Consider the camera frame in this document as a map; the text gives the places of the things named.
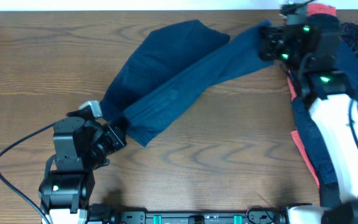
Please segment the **navy blue shorts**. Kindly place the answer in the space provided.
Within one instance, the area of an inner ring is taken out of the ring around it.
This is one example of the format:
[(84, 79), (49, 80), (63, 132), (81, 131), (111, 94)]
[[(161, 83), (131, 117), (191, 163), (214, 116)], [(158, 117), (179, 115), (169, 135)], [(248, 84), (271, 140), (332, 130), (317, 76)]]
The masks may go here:
[(258, 56), (263, 21), (231, 39), (199, 20), (152, 31), (101, 100), (106, 121), (146, 146), (209, 87), (271, 66)]

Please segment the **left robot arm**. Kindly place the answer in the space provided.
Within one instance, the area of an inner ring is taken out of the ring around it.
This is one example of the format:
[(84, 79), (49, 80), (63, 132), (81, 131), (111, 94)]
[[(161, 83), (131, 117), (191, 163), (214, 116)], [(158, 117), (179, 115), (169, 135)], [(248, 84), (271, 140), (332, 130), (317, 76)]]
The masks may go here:
[(110, 205), (90, 204), (94, 170), (109, 165), (108, 155), (126, 146), (124, 133), (112, 124), (69, 117), (53, 125), (55, 155), (45, 165), (39, 187), (41, 210), (51, 224), (119, 223)]

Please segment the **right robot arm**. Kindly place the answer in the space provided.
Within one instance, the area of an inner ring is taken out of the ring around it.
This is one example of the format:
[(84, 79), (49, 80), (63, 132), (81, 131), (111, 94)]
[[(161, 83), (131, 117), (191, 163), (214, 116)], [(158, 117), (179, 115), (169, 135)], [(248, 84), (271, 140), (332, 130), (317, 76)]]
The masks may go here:
[(294, 205), (279, 223), (358, 223), (358, 103), (346, 73), (337, 69), (339, 21), (328, 14), (288, 14), (282, 26), (259, 30), (259, 57), (290, 71), (296, 94), (308, 107), (328, 150), (339, 184), (336, 208)]

